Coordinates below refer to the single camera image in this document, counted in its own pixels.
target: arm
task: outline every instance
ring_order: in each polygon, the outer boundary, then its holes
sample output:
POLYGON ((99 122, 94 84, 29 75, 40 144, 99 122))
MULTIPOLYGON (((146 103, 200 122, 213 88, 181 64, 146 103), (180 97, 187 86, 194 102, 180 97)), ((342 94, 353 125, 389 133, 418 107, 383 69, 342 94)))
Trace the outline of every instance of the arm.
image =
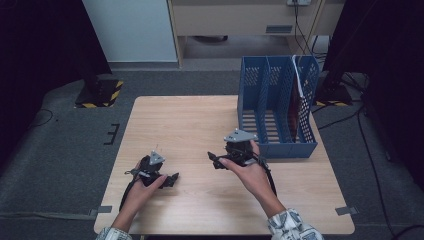
POLYGON ((124 206, 118 216, 116 216, 112 228, 128 232, 137 212, 140 211, 146 202, 153 196, 155 190, 163 184, 166 177, 166 175, 159 177, 148 187, 145 187, 141 180, 136 181, 128 193, 124 206))
POLYGON ((163 184, 166 177, 166 175, 159 177, 148 187, 144 186, 141 180, 136 181, 129 191, 124 206, 122 206, 122 209, 116 216, 112 226, 110 228, 104 228, 96 239, 131 239, 128 231, 130 230, 135 215, 153 196, 156 189, 163 184))
MULTIPOLYGON (((259 147, 250 140, 253 152, 259 155, 259 147)), ((259 164, 240 167, 228 159, 219 160, 226 168, 233 171, 246 189, 258 200, 266 216, 272 239, 323 239, 312 226, 303 223, 300 215, 294 209, 286 207, 275 196, 269 185, 265 170, 259 164)))

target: hazard tape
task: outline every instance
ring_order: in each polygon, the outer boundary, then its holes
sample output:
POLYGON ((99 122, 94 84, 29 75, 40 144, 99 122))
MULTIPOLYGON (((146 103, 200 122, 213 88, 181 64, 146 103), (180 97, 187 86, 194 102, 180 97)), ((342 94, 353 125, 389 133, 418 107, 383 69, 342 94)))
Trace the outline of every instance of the hazard tape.
POLYGON ((315 105, 317 106, 350 106, 352 105, 352 103, 342 102, 342 101, 315 101, 315 105))
POLYGON ((124 81, 118 81, 116 83, 116 87, 113 91, 113 94, 110 97, 110 100, 108 102, 103 103, 82 103, 82 104, 76 104, 75 107, 77 108, 96 108, 96 107, 111 107, 116 101, 116 98, 118 98, 119 92, 121 91, 122 84, 124 84, 124 81))

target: floor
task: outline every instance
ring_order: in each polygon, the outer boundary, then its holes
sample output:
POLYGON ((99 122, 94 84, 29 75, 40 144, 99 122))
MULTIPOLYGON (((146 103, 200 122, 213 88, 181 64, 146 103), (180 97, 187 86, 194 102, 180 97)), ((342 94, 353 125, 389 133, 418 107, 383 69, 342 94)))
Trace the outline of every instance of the floor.
MULTIPOLYGON (((86 215, 89 209, 96 209, 101 203, 107 173, 113 167, 122 139, 121 131, 116 144, 104 146, 110 139, 105 132, 113 130, 110 123, 121 123, 125 129, 136 96, 237 94, 242 56, 290 54, 283 37, 229 36, 227 41, 219 40, 189 38, 181 68, 114 69, 114 74, 124 80, 124 88, 112 108, 74 109, 72 100, 83 86, 80 81, 47 94, 44 110, 34 119, 34 124, 41 127, 29 131, 8 177, 0 179, 0 239, 93 239, 93 219, 7 217, 2 213, 37 211, 86 215)), ((327 47, 328 38, 319 37, 313 51, 322 53, 327 47)), ((319 54, 321 65, 323 56, 319 54)), ((362 74, 353 76, 360 84, 364 83, 362 74)), ((424 193, 401 163, 387 161, 372 122, 362 113, 355 114, 362 106, 360 93, 351 87, 347 89, 357 100, 351 106, 314 106, 312 109, 346 204, 359 211, 352 215, 356 228, 353 234, 325 237, 392 239, 392 232, 424 224, 424 193), (331 125, 346 116, 353 117, 331 125), (367 154, 359 121, 372 158, 367 154)), ((419 240, 423 236, 422 229, 414 229, 399 239, 419 240)), ((149 238, 269 239, 268 236, 149 238)))

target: white wall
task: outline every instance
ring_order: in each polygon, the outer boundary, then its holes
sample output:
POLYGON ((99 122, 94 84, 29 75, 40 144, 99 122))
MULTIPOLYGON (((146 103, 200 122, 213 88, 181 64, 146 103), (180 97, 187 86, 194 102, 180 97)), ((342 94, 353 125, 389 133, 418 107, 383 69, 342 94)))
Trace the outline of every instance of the white wall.
POLYGON ((177 62, 167 0, 83 0, 108 62, 177 62))

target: sleeve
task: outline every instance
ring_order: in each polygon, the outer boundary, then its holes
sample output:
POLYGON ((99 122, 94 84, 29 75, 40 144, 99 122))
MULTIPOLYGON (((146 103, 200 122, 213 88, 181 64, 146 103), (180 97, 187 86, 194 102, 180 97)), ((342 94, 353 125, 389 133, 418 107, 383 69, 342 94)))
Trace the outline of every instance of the sleeve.
POLYGON ((294 209, 287 209, 268 219, 272 240, 323 240, 314 227, 306 224, 294 209))
POLYGON ((106 227, 97 235, 96 240, 132 240, 132 238, 122 230, 106 227))

